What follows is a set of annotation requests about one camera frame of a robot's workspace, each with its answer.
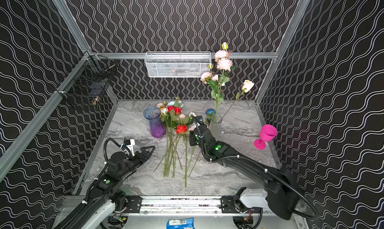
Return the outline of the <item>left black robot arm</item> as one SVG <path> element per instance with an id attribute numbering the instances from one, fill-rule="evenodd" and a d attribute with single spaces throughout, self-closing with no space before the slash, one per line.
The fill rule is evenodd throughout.
<path id="1" fill-rule="evenodd" d="M 79 205 L 57 226 L 57 229 L 107 229 L 111 214 L 122 214 L 129 207 L 127 195 L 121 190 L 123 182 L 147 162 L 155 146 L 134 152 L 125 141 L 119 144 L 108 138 L 103 145 L 105 165 L 94 178 Z"/>

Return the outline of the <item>cream rose flower stem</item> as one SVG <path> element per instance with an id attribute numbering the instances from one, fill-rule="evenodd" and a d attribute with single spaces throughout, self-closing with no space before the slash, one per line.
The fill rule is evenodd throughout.
<path id="1" fill-rule="evenodd" d="M 254 82 L 252 82 L 251 80 L 245 80 L 244 83 L 243 83 L 243 86 L 241 88 L 241 90 L 237 93 L 236 97 L 235 97 L 235 101 L 231 104 L 231 106 L 228 108 L 228 110 L 225 112 L 225 114 L 222 116 L 222 119 L 225 118 L 225 116 L 229 113 L 229 111 L 231 110 L 231 108 L 237 104 L 238 101 L 240 101 L 245 94 L 247 94 L 248 92 L 250 92 L 253 87 L 255 86 Z"/>

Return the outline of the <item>pink double flower stem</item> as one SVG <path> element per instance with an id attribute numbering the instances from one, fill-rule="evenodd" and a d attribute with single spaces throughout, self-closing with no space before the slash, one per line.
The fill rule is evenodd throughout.
<path id="1" fill-rule="evenodd" d="M 214 65 L 212 62 L 208 64 L 209 72 L 204 72 L 201 75 L 201 81 L 207 84 L 211 88 L 211 97 L 215 100 L 215 115 L 214 122 L 219 122 L 219 104 L 223 101 L 222 99 L 222 82 L 220 81 L 220 75 L 214 74 Z"/>

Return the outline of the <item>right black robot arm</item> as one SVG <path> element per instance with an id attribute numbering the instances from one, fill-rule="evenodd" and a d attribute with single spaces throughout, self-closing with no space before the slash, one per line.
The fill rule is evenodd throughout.
<path id="1" fill-rule="evenodd" d="M 299 192 L 293 175 L 286 168 L 276 169 L 241 154 L 231 145 L 217 141 L 201 116 L 192 116 L 196 128 L 190 133 L 190 145 L 199 146 L 206 161 L 232 168 L 263 185 L 267 207 L 288 220 L 292 214 L 316 220 L 319 212 L 309 199 Z"/>

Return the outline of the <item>pink peony flower stem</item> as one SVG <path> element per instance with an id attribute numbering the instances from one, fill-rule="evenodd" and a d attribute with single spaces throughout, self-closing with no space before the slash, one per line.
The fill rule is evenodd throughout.
<path id="1" fill-rule="evenodd" d="M 233 61 L 230 59 L 231 52 L 227 42 L 222 43 L 222 49 L 215 53 L 215 63 L 218 73 L 216 73 L 212 81 L 214 83 L 213 96 L 215 99 L 215 116 L 214 122 L 219 121 L 219 105 L 224 101 L 224 86 L 230 82 L 231 70 L 238 68 L 234 66 Z"/>

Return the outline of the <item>blue rose flower stem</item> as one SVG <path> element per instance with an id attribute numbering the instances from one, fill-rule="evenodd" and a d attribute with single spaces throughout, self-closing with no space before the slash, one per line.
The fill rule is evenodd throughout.
<path id="1" fill-rule="evenodd" d="M 211 123 L 211 119 L 216 115 L 215 109 L 208 109 L 206 111 L 206 116 L 207 116 L 207 122 L 208 124 Z"/>

